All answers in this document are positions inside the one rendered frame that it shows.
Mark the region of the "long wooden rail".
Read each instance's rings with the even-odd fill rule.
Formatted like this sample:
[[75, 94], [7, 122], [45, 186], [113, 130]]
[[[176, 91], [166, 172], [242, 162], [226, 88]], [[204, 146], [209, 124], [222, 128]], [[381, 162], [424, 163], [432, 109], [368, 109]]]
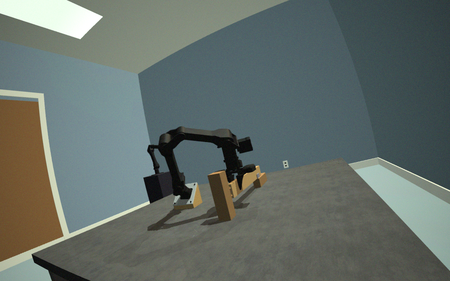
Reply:
[[239, 185], [238, 185], [237, 179], [235, 179], [231, 183], [229, 183], [232, 199], [235, 198], [235, 196], [237, 196], [238, 194], [240, 194], [243, 190], [245, 190], [246, 187], [251, 185], [257, 179], [257, 174], [258, 173], [259, 173], [259, 176], [260, 176], [261, 172], [260, 172], [259, 165], [256, 166], [256, 170], [255, 171], [245, 174], [243, 176], [241, 190], [239, 189]]

